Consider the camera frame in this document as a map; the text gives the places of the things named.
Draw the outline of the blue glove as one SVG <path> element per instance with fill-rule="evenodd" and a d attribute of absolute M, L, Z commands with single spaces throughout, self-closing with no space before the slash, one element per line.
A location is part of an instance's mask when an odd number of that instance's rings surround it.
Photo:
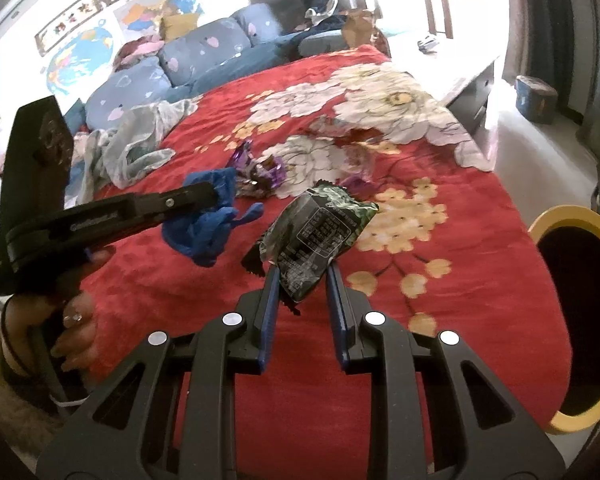
<path fill-rule="evenodd" d="M 254 203 L 242 214 L 234 207 L 236 197 L 234 168 L 213 169 L 189 174 L 186 185 L 209 183 L 218 194 L 214 206 L 188 216 L 164 222 L 162 238 L 172 249 L 197 266 L 211 268 L 224 252 L 230 233 L 238 226 L 263 216 L 262 203 Z"/>

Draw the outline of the purple wrapper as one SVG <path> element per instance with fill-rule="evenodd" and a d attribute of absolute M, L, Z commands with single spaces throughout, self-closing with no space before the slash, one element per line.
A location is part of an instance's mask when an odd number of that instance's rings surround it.
<path fill-rule="evenodd" d="M 285 163 L 275 155 L 255 158 L 251 148 L 250 140 L 242 141 L 235 148 L 226 166 L 235 170 L 237 196 L 267 198 L 285 182 Z"/>

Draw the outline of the dark green snack wrapper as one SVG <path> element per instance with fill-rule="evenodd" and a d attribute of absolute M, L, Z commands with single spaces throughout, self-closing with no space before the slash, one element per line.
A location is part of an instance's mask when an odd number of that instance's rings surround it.
<path fill-rule="evenodd" d="M 307 188 L 278 215 L 242 258 L 244 269 L 265 276 L 269 263 L 279 272 L 279 300 L 291 313 L 321 281 L 332 260 L 354 246 L 379 212 L 325 180 Z"/>

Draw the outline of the clear orange candy wrapper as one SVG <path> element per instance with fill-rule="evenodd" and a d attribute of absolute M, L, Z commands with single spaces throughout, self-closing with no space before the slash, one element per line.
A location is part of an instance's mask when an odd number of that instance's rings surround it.
<path fill-rule="evenodd" d="M 370 200 L 377 192 L 377 185 L 366 174 L 349 174 L 338 185 L 357 200 Z"/>

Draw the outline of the crumpled light green cloth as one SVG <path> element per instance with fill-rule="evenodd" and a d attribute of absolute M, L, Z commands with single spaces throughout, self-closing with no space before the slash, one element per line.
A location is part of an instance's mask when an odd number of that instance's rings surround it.
<path fill-rule="evenodd" d="M 74 137 L 67 208 L 94 200 L 107 185 L 124 190 L 170 162 L 175 155 L 162 142 L 182 120 L 198 110 L 199 98 L 133 107 L 111 129 Z"/>

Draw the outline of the blue heart pattern sofa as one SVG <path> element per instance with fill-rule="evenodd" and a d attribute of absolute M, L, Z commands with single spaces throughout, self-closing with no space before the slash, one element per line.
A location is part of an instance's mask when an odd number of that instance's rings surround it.
<path fill-rule="evenodd" d="M 227 18 L 164 42 L 136 65 L 112 72 L 86 100 L 65 112 L 70 131 L 114 128 L 139 105 L 174 103 L 300 58 L 344 50 L 346 21 L 334 14 L 312 25 L 300 0 L 253 3 Z"/>

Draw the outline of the red floral blanket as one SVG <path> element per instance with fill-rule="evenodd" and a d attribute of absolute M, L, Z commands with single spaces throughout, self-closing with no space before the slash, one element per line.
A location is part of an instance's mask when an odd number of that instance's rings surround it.
<path fill-rule="evenodd" d="M 503 185 L 451 113 L 370 47 L 278 66 L 198 94 L 166 138 L 175 155 L 137 183 L 177 188 L 223 167 L 245 140 L 283 159 L 287 177 L 261 219 L 236 229 L 210 269 L 159 230 L 119 242 L 84 283 L 96 304 L 102 379 L 154 330 L 180 336 L 230 310 L 259 278 L 242 257 L 285 206 L 321 180 L 366 174 L 379 212 L 339 259 L 343 281 L 419 333 L 455 330 L 541 426 L 567 391 L 571 349 L 550 274 Z M 312 136 L 326 115 L 350 138 Z"/>

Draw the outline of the world map poster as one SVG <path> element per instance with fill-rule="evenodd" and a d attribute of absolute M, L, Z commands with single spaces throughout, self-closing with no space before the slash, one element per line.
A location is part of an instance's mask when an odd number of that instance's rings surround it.
<path fill-rule="evenodd" d="M 114 37 L 97 26 L 69 41 L 50 60 L 46 86 L 52 93 L 69 94 L 82 78 L 92 76 L 112 58 Z"/>

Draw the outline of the pink clothes pile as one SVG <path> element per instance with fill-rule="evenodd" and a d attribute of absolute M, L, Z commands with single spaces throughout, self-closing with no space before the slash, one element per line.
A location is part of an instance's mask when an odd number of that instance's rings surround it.
<path fill-rule="evenodd" d="M 158 35 L 143 36 L 127 42 L 114 57 L 112 70 L 117 73 L 126 70 L 148 56 L 156 55 L 164 46 L 164 41 Z"/>

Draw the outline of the china map poster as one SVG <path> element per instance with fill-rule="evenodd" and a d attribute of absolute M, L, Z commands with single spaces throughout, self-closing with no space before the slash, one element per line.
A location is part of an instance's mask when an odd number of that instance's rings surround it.
<path fill-rule="evenodd" d="M 203 13 L 198 0 L 128 0 L 114 10 L 122 30 L 141 35 L 156 34 L 163 18 Z"/>

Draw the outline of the yellow cushion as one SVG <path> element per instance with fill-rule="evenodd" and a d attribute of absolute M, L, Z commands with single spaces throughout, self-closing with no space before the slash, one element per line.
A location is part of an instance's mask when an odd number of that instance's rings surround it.
<path fill-rule="evenodd" d="M 170 42 L 192 32 L 198 26 L 198 13 L 173 14 L 164 16 L 160 24 L 163 41 Z"/>

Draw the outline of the blue storage box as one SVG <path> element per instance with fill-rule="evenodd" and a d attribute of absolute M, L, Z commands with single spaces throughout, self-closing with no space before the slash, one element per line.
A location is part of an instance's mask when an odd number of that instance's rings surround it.
<path fill-rule="evenodd" d="M 553 122 L 558 92 L 544 80 L 518 75 L 515 80 L 516 109 L 529 122 L 549 125 Z"/>

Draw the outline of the dark coffee table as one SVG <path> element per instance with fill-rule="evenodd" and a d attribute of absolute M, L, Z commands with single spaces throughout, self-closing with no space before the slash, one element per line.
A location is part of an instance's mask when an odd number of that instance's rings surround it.
<path fill-rule="evenodd" d="M 390 36 L 388 44 L 393 64 L 413 76 L 473 136 L 486 119 L 496 47 L 442 38 L 434 50 L 424 53 L 407 32 Z"/>

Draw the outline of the small dark toy on table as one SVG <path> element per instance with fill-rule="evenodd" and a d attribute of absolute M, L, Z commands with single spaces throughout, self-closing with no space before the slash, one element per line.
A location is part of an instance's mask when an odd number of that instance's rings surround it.
<path fill-rule="evenodd" d="M 417 47 L 423 54 L 434 53 L 437 50 L 440 40 L 437 35 L 427 35 L 425 38 L 417 41 Z"/>

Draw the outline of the dark right curtain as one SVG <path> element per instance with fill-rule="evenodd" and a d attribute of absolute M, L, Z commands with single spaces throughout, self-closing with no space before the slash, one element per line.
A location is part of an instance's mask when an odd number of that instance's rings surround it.
<path fill-rule="evenodd" d="M 565 93 L 571 84 L 573 58 L 571 0 L 509 0 L 505 79 L 528 75 Z"/>

